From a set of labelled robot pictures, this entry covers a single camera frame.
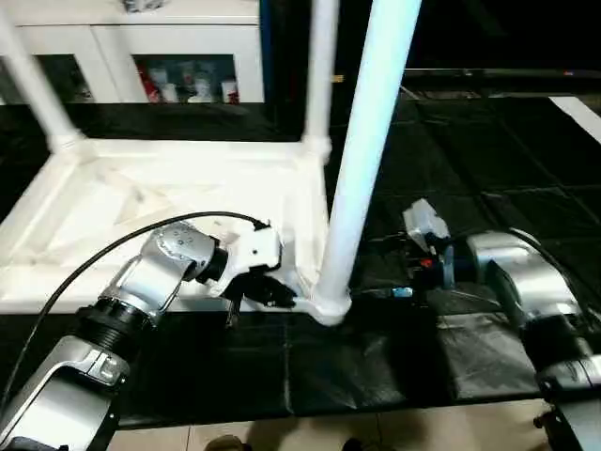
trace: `black plastic sheet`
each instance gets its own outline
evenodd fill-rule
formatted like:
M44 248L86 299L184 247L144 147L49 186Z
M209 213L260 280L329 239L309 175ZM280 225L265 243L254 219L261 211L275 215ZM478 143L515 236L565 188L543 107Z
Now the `black plastic sheet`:
M301 130L301 122L252 105L74 105L69 113L98 137L281 141L298 139ZM0 207L7 211L46 153L23 108L0 108L0 131ZM330 202L346 127L333 127L331 136ZM548 100L401 103L353 292L407 282L403 256L386 237L402 229L403 209L426 197L454 233L498 226L531 232L578 271L579 298L598 309L591 288L601 290L599 150ZM47 319L20 381L72 321ZM0 381L32 322L0 317ZM223 323L222 314L166 316L122 398L123 428L539 396L519 340L491 293L475 286L412 301L357 295L335 328L300 314L242 315L234 331Z

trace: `black cable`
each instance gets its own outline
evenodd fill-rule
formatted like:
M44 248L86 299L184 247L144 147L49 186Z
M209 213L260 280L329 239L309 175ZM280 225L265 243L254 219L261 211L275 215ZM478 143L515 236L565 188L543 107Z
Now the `black cable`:
M172 218L163 219L162 221L158 221L156 223L146 225L142 228L139 228L139 229L133 231L132 233L128 233L127 235L119 238L116 241L113 241L111 244L109 244L105 248L98 251L94 256L92 256L87 261L85 261L79 268L77 268L75 271L73 271L69 275L69 277L67 277L63 281L62 284L60 284L60 286L56 289L56 291L48 299L46 304L39 311L38 319L36 319L36 322L35 322L33 328L31 329L29 336L25 340L25 343L23 345L23 348L21 349L21 352L19 353L19 357L17 358L17 361L15 362L15 365L13 366L12 371L10 372L10 375L8 376L8 380L7 380L7 383L4 387L4 391L2 394L2 402L0 403L0 415L2 415L5 412L6 406L8 404L8 398L10 397L10 392L12 391L12 386L15 382L17 374L19 373L19 369L21 368L25 354L29 350L31 343L32 343L34 337L36 336L36 333L38 332L39 325L43 322L44 318L46 318L46 316L48 315L50 310L53 308L53 306L56 303L56 301L58 300L58 298L75 281L75 279L77 279L77 277L79 277L84 271L86 271L90 266L92 266L98 260L100 260L101 258L106 256L109 252L115 250L121 244L123 244L129 240L132 240L136 237L139 237L140 235L150 232L150 231L154 230L155 228L159 228L162 226L168 226L169 224L177 223L179 221L185 221L187 219L203 218L203 217L207 217L207 216L222 216L222 217L241 219L241 220L252 223L256 230L268 227L268 225L266 225L265 223L255 219L251 216L247 216L247 215L241 214L241 213L235 213L233 211L197 211L194 213L181 214L179 216L174 216Z
M475 234L486 233L486 232L508 233L510 235L518 237L520 240L526 242L530 247L532 247L532 249L534 249L536 252L538 252L541 255L541 257L543 257L546 261L548 261L551 265L553 265L557 269L557 271L560 272L560 274L563 277L563 280L565 280L565 283L567 284L567 286L570 288L571 291L573 291L575 294L577 294L577 291L575 290L574 283L573 283L573 281L576 280L582 287L586 288L586 290L589 291L589 293L598 302L601 303L601 294L589 282L587 282L587 280L584 277L582 277L582 275L580 275L580 273L578 271L576 271L571 265L566 263L564 260L555 257L540 242L538 242L536 239L534 239L533 237L528 235L528 233L526 233L526 232L523 232L516 228L511 228L511 227L502 228L502 229L471 230L469 232L453 236L453 238L451 239L451 242L456 242L456 241L465 239L466 237L468 237L468 235L475 235ZM596 309L594 307L591 307L588 303L586 303L586 305L585 305L585 303L582 303L581 301L578 301L578 304L580 304L580 306L583 307L582 313L583 313L583 316L584 316L589 328L591 330L597 330L599 328L599 326L601 326L601 322L600 322L600 319L595 314Z

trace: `white pvc pipe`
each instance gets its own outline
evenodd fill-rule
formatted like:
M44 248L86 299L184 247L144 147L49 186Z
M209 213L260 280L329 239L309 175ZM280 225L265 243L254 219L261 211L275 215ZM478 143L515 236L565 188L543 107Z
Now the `white pvc pipe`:
M350 307L348 281L401 86L421 0L374 0L314 302L324 320ZM399 175L406 168L398 168Z
M10 75L46 133L51 148L55 145L67 144L79 136L39 67L38 61L25 50L17 28L12 25L2 8L0 8L0 49Z
M331 78L336 57L338 0L314 0L311 13L309 74L304 139L330 136Z

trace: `black cylinder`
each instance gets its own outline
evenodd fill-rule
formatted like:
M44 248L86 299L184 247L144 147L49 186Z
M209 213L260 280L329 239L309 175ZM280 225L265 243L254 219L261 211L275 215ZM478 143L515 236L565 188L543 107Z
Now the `black cylinder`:
M227 252L224 249L219 247L215 247L215 251L213 252L213 257L208 263L207 268L202 271L198 277L196 277L196 281L204 284L208 279L211 280L219 280L223 274L223 270L225 269L225 265L227 264Z
M153 328L148 316L116 299L99 299L77 311L75 335L130 362L146 333Z
M593 355L577 315L556 315L528 322L521 331L524 349L536 371Z
M454 270L456 282L476 282L478 270L475 265L475 256L465 240L454 244Z

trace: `metal rod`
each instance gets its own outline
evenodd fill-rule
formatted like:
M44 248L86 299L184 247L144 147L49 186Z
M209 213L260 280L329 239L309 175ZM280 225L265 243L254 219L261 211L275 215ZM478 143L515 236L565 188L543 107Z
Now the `metal rod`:
M322 322L350 307L348 281L393 116L421 0L374 0L314 302ZM404 168L398 168L402 177Z

